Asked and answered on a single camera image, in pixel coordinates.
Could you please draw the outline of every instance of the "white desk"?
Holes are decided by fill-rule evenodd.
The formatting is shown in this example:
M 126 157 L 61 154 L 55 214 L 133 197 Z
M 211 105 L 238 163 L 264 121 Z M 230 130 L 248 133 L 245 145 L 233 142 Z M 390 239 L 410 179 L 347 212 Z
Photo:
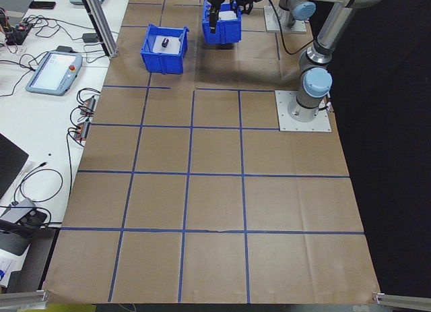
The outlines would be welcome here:
M 25 17 L 29 15 L 43 15 L 47 18 L 55 18 L 80 26 L 92 27 L 92 23 L 84 7 L 72 5 L 69 0 L 43 0 L 56 1 L 53 10 L 28 10 Z M 119 32 L 121 22 L 127 7 L 128 0 L 105 0 L 102 8 L 106 19 L 113 32 Z M 64 26 L 68 33 L 74 38 L 82 36 L 84 32 L 94 32 L 67 24 Z M 11 54 L 6 48 L 0 49 L 0 59 L 18 61 L 23 53 L 37 56 L 44 51 L 50 51 L 59 45 L 71 46 L 76 51 L 84 51 L 82 41 L 72 41 L 64 31 L 56 33 L 52 38 L 39 38 L 34 35 L 33 29 L 22 46 L 18 47 L 16 55 Z M 90 53 L 91 57 L 98 57 L 104 53 Z M 33 94 L 25 90 L 32 73 L 29 73 L 17 85 L 15 94 L 0 98 L 0 133 L 29 153 L 29 161 L 39 165 L 48 162 L 45 168 L 58 170 L 64 178 L 64 185 L 54 198 L 41 203 L 39 206 L 51 211 L 52 221 L 61 222 L 67 207 L 69 196 L 69 159 L 66 146 L 67 128 L 71 126 L 69 114 L 78 103 L 76 94 L 82 88 L 95 88 L 101 90 L 106 72 L 108 70 L 108 57 L 103 57 L 93 63 L 84 60 L 78 77 L 72 84 L 71 89 L 64 96 L 49 96 L 44 94 Z M 0 64 L 0 95 L 9 94 L 19 78 L 27 72 L 17 65 Z M 79 111 L 74 113 L 73 119 L 79 117 Z M 71 161 L 73 176 L 76 174 L 83 149 L 72 140 L 69 142 L 71 150 Z M 14 185 L 8 190 L 0 201 L 0 205 L 7 206 L 13 199 L 13 190 L 17 182 L 21 180 L 20 175 Z M 59 187 L 59 177 L 53 172 L 43 172 L 34 175 L 26 183 L 26 194 L 33 199 L 44 199 L 51 196 Z M 21 256 L 15 256 L 0 250 L 0 257 L 16 260 L 12 270 L 20 270 L 24 262 L 26 252 Z

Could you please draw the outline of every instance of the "blue storage bin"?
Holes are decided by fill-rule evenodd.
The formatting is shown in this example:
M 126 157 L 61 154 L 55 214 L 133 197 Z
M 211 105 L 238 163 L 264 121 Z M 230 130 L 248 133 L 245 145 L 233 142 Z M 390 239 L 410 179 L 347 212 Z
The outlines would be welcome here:
M 141 48 L 142 60 L 147 67 L 147 70 L 152 73 L 163 74 L 182 74 L 183 59 L 187 52 L 187 27 L 181 28 L 165 28 L 157 27 L 153 24 L 148 25 L 148 31 Z M 156 46 L 156 41 L 159 43 L 160 37 L 175 37 L 179 41 L 178 53 L 160 53 L 155 51 L 161 47 Z
M 241 40 L 241 11 L 236 11 L 234 20 L 218 20 L 215 27 L 215 34 L 209 28 L 209 8 L 211 4 L 207 0 L 203 1 L 202 31 L 207 44 L 230 44 Z M 220 11 L 230 11 L 230 4 L 223 3 Z

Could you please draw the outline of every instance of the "blue tape line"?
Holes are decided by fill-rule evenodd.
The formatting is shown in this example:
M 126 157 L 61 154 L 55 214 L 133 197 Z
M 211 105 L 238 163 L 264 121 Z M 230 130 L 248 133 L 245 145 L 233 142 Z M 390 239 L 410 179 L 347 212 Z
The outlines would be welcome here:
M 259 128 L 259 127 L 242 127 L 242 130 L 257 130 L 257 131 L 279 131 L 278 128 Z
M 128 2 L 128 4 L 141 4 L 141 5 L 162 5 L 161 3 L 148 3 L 148 2 Z
M 285 179 L 348 179 L 349 175 L 276 175 L 276 174 L 244 174 L 245 177 L 281 177 Z
M 112 279 L 110 281 L 108 302 L 111 302 L 112 295 L 114 294 L 115 278 L 117 276 L 117 269 L 119 267 L 119 259 L 120 259 L 120 251 L 121 251 L 121 244 L 122 243 L 123 243 L 123 232 L 121 231 L 120 237 L 119 237 L 119 244 L 117 246 L 117 254 L 115 255 L 114 270 L 112 271 Z
M 159 21 L 159 26 L 162 25 L 162 18 L 163 18 L 163 11 L 164 11 L 164 6 L 165 6 L 166 0 L 163 0 L 163 4 L 162 4 L 162 12 L 160 12 L 160 21 Z
M 187 176 L 187 173 L 182 172 L 135 172 L 138 175 L 180 175 Z
M 132 25 L 132 24 L 125 24 L 124 26 L 121 26 L 122 28 L 148 28 L 148 26 L 139 26 L 139 25 Z
M 190 175 L 190 176 L 233 176 L 241 177 L 242 174 L 238 173 L 184 173 L 184 172 L 152 172 L 152 171 L 134 171 L 131 170 L 91 170 L 79 169 L 79 173 L 101 173 L 101 174 L 153 174 L 153 175 Z M 244 177 L 276 177 L 285 179 L 349 179 L 349 175 L 277 175 L 277 174 L 244 174 Z
M 239 109 L 239 124 L 240 124 L 240 157 L 241 157 L 241 187 L 242 187 L 242 217 L 244 219 L 244 254 L 245 254 L 245 280 L 246 280 L 246 295 L 247 303 L 250 299 L 250 272 L 248 269 L 248 239 L 247 239 L 247 212 L 246 212 L 246 196 L 245 196 L 245 177 L 244 177 L 244 142 L 242 138 L 242 111 L 241 111 L 241 92 L 238 91 L 238 109 Z
M 274 90 L 247 90 L 247 89 L 238 89 L 238 88 L 195 88 L 200 91 L 233 91 L 233 92 L 274 92 Z
M 364 231 L 299 231 L 299 230 L 204 230 L 204 229 L 157 229 L 157 228 L 115 228 L 62 226 L 67 231 L 117 231 L 117 232 L 154 232 L 154 233 L 223 233 L 229 235 L 365 235 Z
M 158 90 L 170 90 L 167 86 L 134 86 L 134 85 L 103 85 L 104 88 L 155 88 Z
M 92 170 L 92 169 L 78 169 L 78 173 L 92 173 L 92 174 L 131 174 L 131 170 Z
M 262 32 L 262 33 L 267 33 L 266 31 L 264 31 L 264 30 L 246 30 L 246 29 L 242 29 L 241 31 L 243 31 L 243 32 Z
M 190 129 L 189 125 L 139 125 L 132 123 L 92 123 L 92 125 L 99 125 L 103 127 L 147 127 L 147 128 L 169 128 L 169 129 Z M 193 129 L 221 129 L 221 130 L 257 130 L 257 131 L 279 131 L 278 128 L 270 127 L 204 127 L 197 126 Z
M 189 139 L 189 157 L 187 162 L 187 179 L 186 179 L 186 192 L 184 199 L 184 214 L 183 214 L 183 237 L 181 239 L 181 261 L 180 261 L 180 277 L 178 280 L 178 303 L 181 302 L 183 295 L 183 270 L 184 270 L 184 254 L 185 254 L 185 241 L 186 241 L 186 223 L 187 223 L 187 204 L 189 202 L 189 185 L 190 185 L 190 170 L 191 170 L 191 154 L 193 145 L 193 117 L 195 114 L 195 91 L 192 93 L 191 99 L 191 118 L 190 118 L 190 139 Z
M 280 57 L 280 48 L 279 48 L 279 44 L 278 44 L 278 37 L 277 37 L 277 33 L 275 34 L 275 43 L 277 45 L 277 56 L 278 56 L 278 60 L 281 61 L 281 57 Z
M 200 4 L 174 4 L 175 7 L 202 7 Z
M 150 85 L 150 83 L 151 83 L 151 78 L 152 78 L 152 74 L 150 74 L 150 76 L 148 77 L 148 85 Z M 143 125 L 143 120 L 145 118 L 145 110 L 147 108 L 147 100 L 148 100 L 148 94 L 149 93 L 150 93 L 150 89 L 147 89 L 147 92 L 145 93 L 145 101 L 143 103 L 141 125 Z M 114 293 L 115 279 L 117 277 L 117 268 L 118 268 L 118 263 L 119 263 L 120 250 L 121 250 L 121 243 L 123 241 L 123 232 L 124 232 L 123 229 L 126 225 L 127 209 L 129 208 L 129 200 L 130 200 L 130 194 L 131 194 L 131 190 L 132 190 L 132 186 L 133 186 L 133 177 L 135 176 L 134 173 L 135 173 L 135 169 L 136 169 L 137 155 L 139 153 L 139 145 L 141 143 L 142 129 L 143 129 L 143 127 L 139 128 L 139 135 L 137 136 L 137 141 L 136 141 L 135 157 L 133 158 L 133 165 L 132 165 L 132 171 L 131 171 L 131 175 L 130 175 L 129 188 L 127 190 L 126 203 L 125 203 L 124 212 L 123 212 L 123 221 L 121 222 L 121 229 L 122 230 L 120 232 L 119 245 L 117 247 L 117 256 L 115 259 L 114 272 L 112 273 L 112 281 L 111 281 L 110 290 L 109 290 L 108 302 L 111 302 L 112 295 Z
M 204 127 L 204 126 L 198 126 L 193 127 L 193 129 L 223 129 L 223 130 L 238 130 L 239 127 Z
M 223 177 L 241 177 L 238 173 L 190 173 L 191 176 L 223 176 Z

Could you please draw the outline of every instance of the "dark curtain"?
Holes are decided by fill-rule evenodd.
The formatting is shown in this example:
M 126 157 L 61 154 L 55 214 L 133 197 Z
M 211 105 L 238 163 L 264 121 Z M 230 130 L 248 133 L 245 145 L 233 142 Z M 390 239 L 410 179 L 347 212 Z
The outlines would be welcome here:
M 361 9 L 328 66 L 382 292 L 431 297 L 431 0 Z M 315 35 L 331 5 L 319 3 Z

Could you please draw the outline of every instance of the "metal mounting plate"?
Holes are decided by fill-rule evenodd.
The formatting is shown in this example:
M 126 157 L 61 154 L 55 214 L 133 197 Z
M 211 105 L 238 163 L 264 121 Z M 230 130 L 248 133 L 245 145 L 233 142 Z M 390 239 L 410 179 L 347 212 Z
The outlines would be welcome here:
M 271 6 L 263 7 L 263 13 L 265 14 L 265 24 L 267 26 L 267 32 L 279 32 L 280 28 L 278 26 L 277 20 L 275 20 L 274 10 Z M 286 34 L 306 34 L 307 28 L 304 21 L 295 21 L 292 28 L 284 26 L 281 24 L 283 32 Z
M 297 91 L 275 91 L 280 131 L 331 132 L 331 124 L 326 110 L 319 111 L 313 121 L 305 123 L 299 122 L 289 115 L 288 104 L 291 99 L 296 97 L 296 94 Z M 320 107 L 324 106 L 325 101 L 322 101 Z

